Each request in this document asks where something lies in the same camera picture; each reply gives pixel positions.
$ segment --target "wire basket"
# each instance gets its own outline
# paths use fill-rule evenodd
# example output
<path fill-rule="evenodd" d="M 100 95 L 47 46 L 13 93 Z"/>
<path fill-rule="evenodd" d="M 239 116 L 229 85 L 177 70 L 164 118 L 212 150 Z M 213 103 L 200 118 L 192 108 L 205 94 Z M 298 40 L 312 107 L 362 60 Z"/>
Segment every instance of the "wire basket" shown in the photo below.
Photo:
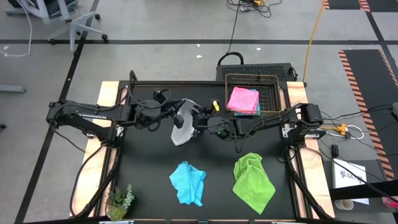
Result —
<path fill-rule="evenodd" d="M 255 89 L 259 92 L 260 111 L 230 110 L 227 107 L 234 87 Z M 279 80 L 275 75 L 243 75 L 227 74 L 225 76 L 225 108 L 230 113 L 245 112 L 248 115 L 258 114 L 271 115 L 281 111 L 279 96 Z"/>

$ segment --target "paper sign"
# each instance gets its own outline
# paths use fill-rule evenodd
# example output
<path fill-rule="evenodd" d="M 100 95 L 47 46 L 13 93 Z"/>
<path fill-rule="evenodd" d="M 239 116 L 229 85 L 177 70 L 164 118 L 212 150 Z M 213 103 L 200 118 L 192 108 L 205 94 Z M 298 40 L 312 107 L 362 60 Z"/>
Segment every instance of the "paper sign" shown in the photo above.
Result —
<path fill-rule="evenodd" d="M 343 167 L 347 168 L 349 171 L 357 175 L 359 178 L 366 180 L 366 168 L 364 166 L 352 164 L 350 162 L 345 162 L 339 159 L 334 159 L 335 162 L 339 163 Z M 342 168 L 341 166 L 333 163 L 333 188 L 341 188 L 341 187 L 351 187 L 355 185 L 365 184 L 360 181 L 352 174 L 350 174 L 347 170 Z M 368 198 L 357 198 L 352 199 L 354 202 L 363 203 L 365 205 L 369 205 Z"/>

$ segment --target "pink towel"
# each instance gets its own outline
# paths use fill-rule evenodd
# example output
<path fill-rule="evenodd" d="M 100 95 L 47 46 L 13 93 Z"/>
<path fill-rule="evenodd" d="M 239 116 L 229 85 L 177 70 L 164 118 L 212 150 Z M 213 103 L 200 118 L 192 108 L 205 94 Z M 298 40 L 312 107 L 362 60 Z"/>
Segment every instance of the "pink towel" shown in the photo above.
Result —
<path fill-rule="evenodd" d="M 257 110 L 259 92 L 245 88 L 234 87 L 229 98 L 227 108 L 244 114 L 251 114 Z"/>

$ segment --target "green towel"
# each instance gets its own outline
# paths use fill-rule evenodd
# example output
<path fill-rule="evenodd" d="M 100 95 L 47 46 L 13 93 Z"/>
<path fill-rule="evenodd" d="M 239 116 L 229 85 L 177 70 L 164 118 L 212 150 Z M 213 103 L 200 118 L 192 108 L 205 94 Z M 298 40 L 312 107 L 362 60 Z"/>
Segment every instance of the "green towel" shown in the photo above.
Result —
<path fill-rule="evenodd" d="M 235 185 L 232 191 L 258 214 L 264 211 L 275 193 L 275 187 L 261 165 L 262 157 L 248 153 L 241 157 L 234 168 Z"/>

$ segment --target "potted plant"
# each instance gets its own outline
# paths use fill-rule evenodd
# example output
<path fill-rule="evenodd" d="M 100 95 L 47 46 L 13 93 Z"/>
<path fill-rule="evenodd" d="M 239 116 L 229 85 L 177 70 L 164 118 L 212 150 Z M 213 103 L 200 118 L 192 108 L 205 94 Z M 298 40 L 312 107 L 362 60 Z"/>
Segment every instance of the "potted plant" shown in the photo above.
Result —
<path fill-rule="evenodd" d="M 134 200 L 131 185 L 127 186 L 126 194 L 123 194 L 119 187 L 114 192 L 110 192 L 106 202 L 106 214 L 112 221 L 120 221 L 129 210 L 131 202 Z"/>

